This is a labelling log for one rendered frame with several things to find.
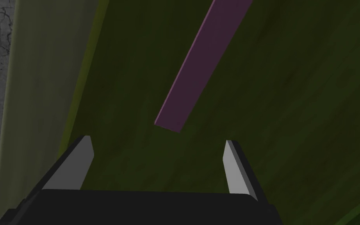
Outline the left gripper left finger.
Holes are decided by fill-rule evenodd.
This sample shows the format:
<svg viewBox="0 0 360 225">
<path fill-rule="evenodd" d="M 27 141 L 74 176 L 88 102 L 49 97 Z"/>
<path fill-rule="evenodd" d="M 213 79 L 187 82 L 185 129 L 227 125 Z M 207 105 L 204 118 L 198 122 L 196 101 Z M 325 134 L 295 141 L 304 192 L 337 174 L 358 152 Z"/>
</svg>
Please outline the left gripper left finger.
<svg viewBox="0 0 360 225">
<path fill-rule="evenodd" d="M 93 158 L 91 137 L 80 136 L 54 162 L 20 205 L 68 204 L 70 195 L 81 188 Z"/>
</svg>

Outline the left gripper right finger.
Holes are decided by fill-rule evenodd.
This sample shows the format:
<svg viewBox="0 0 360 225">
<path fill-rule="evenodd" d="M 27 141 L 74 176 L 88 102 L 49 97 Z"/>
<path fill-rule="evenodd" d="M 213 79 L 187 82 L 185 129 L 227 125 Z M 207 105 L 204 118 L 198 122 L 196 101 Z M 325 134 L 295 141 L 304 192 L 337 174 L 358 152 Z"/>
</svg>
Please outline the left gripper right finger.
<svg viewBox="0 0 360 225">
<path fill-rule="evenodd" d="M 237 141 L 226 141 L 223 166 L 230 193 L 247 194 L 256 199 L 258 203 L 269 205 L 266 195 Z"/>
</svg>

